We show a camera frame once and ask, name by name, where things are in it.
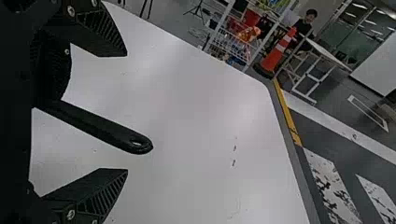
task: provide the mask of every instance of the red object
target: red object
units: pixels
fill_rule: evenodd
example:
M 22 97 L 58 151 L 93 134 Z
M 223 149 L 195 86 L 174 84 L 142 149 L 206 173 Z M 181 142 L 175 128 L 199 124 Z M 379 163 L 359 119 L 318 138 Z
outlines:
M 292 27 L 288 33 L 283 36 L 276 46 L 271 50 L 271 53 L 267 55 L 267 57 L 262 60 L 262 68 L 267 71 L 274 72 L 276 65 L 282 59 L 282 54 L 285 52 L 285 49 L 288 47 L 290 41 L 296 35 L 297 29 Z
M 245 25 L 248 27 L 251 26 L 255 26 L 257 24 L 257 22 L 259 22 L 260 20 L 260 15 L 257 14 L 256 12 L 247 9 L 246 13 L 245 13 L 245 18 L 244 18 L 244 22 Z

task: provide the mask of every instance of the ceiling light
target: ceiling light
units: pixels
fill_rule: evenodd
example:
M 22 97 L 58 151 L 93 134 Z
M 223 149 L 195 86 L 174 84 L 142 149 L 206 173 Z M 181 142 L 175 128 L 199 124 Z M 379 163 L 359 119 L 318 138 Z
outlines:
M 364 34 L 368 35 L 368 36 L 372 36 L 372 34 L 368 33 L 368 32 L 363 32 Z
M 378 32 L 378 31 L 375 31 L 375 30 L 372 30 L 372 32 L 375 33 L 375 34 L 378 34 L 378 35 L 383 35 L 381 32 Z
M 352 3 L 352 6 L 363 8 L 363 9 L 367 9 L 367 7 L 365 7 L 364 5 L 359 5 L 359 4 L 356 4 L 356 3 Z
M 347 14 L 348 16 L 350 16 L 350 17 L 356 18 L 356 16 L 353 15 L 352 13 L 346 12 L 346 14 Z
M 373 21 L 365 21 L 365 22 L 370 23 L 370 24 L 372 24 L 372 25 L 376 25 L 376 23 L 373 22 Z

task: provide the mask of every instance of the white floor marking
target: white floor marking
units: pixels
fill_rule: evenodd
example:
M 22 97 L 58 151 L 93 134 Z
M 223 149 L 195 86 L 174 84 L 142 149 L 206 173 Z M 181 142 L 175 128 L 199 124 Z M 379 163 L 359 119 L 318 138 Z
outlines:
M 396 151 L 386 147 L 367 135 L 360 133 L 345 123 L 323 113 L 313 106 L 303 102 L 290 93 L 283 91 L 288 107 L 308 119 L 320 124 L 321 126 L 338 133 L 339 135 L 349 139 L 361 147 L 373 152 L 375 155 L 396 165 Z
M 363 114 L 365 114 L 367 117 L 369 117 L 372 121 L 374 121 L 376 124 L 379 125 L 379 127 L 381 127 L 383 130 L 385 130 L 385 132 L 389 133 L 389 129 L 388 129 L 388 124 L 387 122 L 381 118 L 379 115 L 377 115 L 372 109 L 370 109 L 367 105 L 365 105 L 362 101 L 360 101 L 358 98 L 356 98 L 354 95 L 350 95 L 347 100 L 354 105 L 356 108 L 359 109 L 359 111 L 361 111 Z M 361 108 L 360 105 L 356 104 L 355 101 L 358 101 L 364 108 Z M 374 116 L 376 116 L 378 119 L 381 120 L 381 122 L 378 122 L 378 120 L 376 120 L 375 118 L 373 118 L 371 115 L 369 115 L 366 110 L 370 110 L 370 112 L 372 112 L 372 114 Z
M 356 175 L 370 197 L 376 211 L 384 220 L 384 223 L 396 223 L 396 205 L 384 189 L 378 185 Z
M 334 164 L 306 148 L 304 153 L 330 221 L 334 224 L 361 224 L 359 212 Z

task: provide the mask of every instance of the yellow line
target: yellow line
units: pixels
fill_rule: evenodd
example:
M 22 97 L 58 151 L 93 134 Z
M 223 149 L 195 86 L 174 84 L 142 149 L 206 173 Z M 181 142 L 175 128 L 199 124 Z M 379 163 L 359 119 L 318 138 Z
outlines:
M 285 115 L 286 122 L 288 123 L 289 129 L 290 129 L 291 137 L 293 138 L 294 143 L 297 146 L 302 147 L 303 145 L 301 143 L 300 136 L 297 134 L 296 126 L 294 124 L 293 118 L 291 117 L 289 108 L 286 105 L 285 97 L 283 96 L 283 92 L 280 89 L 279 82 L 277 81 L 276 78 L 274 79 L 274 84 L 275 84 L 276 93 L 279 97 L 279 102 L 282 105 L 283 114 Z
M 299 146 L 299 147 L 302 147 L 303 143 L 301 142 L 300 136 L 297 133 L 294 133 L 294 132 L 290 132 L 290 133 L 291 133 L 291 137 L 294 140 L 294 144 Z

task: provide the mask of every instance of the person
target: person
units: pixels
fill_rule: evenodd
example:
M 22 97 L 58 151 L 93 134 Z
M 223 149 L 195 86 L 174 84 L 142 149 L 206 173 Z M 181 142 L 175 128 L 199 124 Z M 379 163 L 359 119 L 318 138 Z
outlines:
M 297 47 L 297 45 L 300 43 L 300 41 L 302 41 L 304 38 L 301 35 L 307 35 L 311 29 L 312 29 L 312 25 L 311 23 L 317 18 L 318 16 L 318 12 L 315 9 L 309 9 L 306 11 L 305 13 L 305 17 L 303 19 L 299 19 L 294 25 L 293 27 L 295 27 L 297 29 L 297 35 L 295 36 L 295 39 L 297 41 L 292 41 L 290 43 L 290 48 L 294 49 L 295 47 Z M 314 35 L 310 35 L 308 38 L 315 38 Z M 302 51 L 308 51 L 311 49 L 311 46 L 308 43 L 303 43 L 301 45 L 301 47 L 299 48 L 299 50 Z

